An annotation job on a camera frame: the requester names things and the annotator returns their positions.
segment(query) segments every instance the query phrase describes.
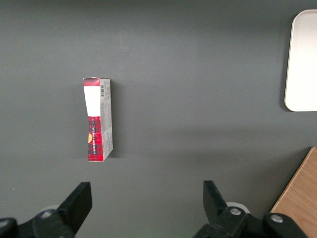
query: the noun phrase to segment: wooden surface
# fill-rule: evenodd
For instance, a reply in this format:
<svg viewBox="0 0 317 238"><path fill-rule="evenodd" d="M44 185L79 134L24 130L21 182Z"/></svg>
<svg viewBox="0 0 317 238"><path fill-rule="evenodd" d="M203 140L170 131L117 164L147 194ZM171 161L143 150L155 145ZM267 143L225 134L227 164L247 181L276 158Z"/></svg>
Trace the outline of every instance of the wooden surface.
<svg viewBox="0 0 317 238"><path fill-rule="evenodd" d="M271 212L291 217L309 238L317 237L317 148L310 149Z"/></svg>

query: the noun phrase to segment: dark gray surface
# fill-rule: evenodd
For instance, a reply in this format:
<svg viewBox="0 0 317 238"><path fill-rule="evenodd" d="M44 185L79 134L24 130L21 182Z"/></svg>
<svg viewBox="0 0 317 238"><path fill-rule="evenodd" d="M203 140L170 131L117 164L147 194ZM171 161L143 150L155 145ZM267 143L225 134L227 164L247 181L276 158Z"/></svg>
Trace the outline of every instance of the dark gray surface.
<svg viewBox="0 0 317 238"><path fill-rule="evenodd" d="M189 238L203 180L268 212L317 146L283 103L291 23L315 0L1 1L0 217L90 181L78 238ZM112 79L114 151L87 162L82 78Z"/></svg>

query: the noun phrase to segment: white tray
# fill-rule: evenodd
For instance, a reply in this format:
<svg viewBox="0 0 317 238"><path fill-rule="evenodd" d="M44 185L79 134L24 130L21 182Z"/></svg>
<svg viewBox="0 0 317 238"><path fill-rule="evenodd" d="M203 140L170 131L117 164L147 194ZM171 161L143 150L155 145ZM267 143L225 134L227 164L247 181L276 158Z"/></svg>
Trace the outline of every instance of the white tray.
<svg viewBox="0 0 317 238"><path fill-rule="evenodd" d="M285 105L295 112L317 111L317 10L305 10L292 25Z"/></svg>

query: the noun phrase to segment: small cardboard box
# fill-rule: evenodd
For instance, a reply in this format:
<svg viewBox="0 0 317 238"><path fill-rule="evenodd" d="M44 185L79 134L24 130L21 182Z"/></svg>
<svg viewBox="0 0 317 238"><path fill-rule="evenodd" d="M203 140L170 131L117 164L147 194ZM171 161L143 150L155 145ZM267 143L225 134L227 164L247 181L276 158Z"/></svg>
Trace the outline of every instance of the small cardboard box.
<svg viewBox="0 0 317 238"><path fill-rule="evenodd" d="M89 120L88 161L103 162L113 150L110 79L83 80Z"/></svg>

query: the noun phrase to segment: metal screw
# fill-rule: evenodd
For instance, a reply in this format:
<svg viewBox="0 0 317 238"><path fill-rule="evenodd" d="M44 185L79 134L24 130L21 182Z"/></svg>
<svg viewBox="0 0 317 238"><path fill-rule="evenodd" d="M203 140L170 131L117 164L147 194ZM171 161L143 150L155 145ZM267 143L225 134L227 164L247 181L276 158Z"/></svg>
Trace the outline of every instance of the metal screw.
<svg viewBox="0 0 317 238"><path fill-rule="evenodd" d="M5 220L5 221L3 221L3 222L0 222L0 228L5 227L5 226L8 225L8 224L9 224L9 221L8 221L8 220Z"/></svg>
<svg viewBox="0 0 317 238"><path fill-rule="evenodd" d="M272 215L272 216L271 216L271 219L272 219L272 221L275 221L275 222L277 222L277 223L282 223L282 222L283 222L283 218L281 218L281 217L278 216L278 215Z"/></svg>
<svg viewBox="0 0 317 238"><path fill-rule="evenodd" d="M45 219L45 218L47 218L47 217L50 217L51 216L51 212L50 211L45 211L45 212L43 212L43 214L41 215L41 218L42 219Z"/></svg>
<svg viewBox="0 0 317 238"><path fill-rule="evenodd" d="M231 208L230 212L232 215L235 215L235 216L239 216L241 214L241 211L237 208Z"/></svg>

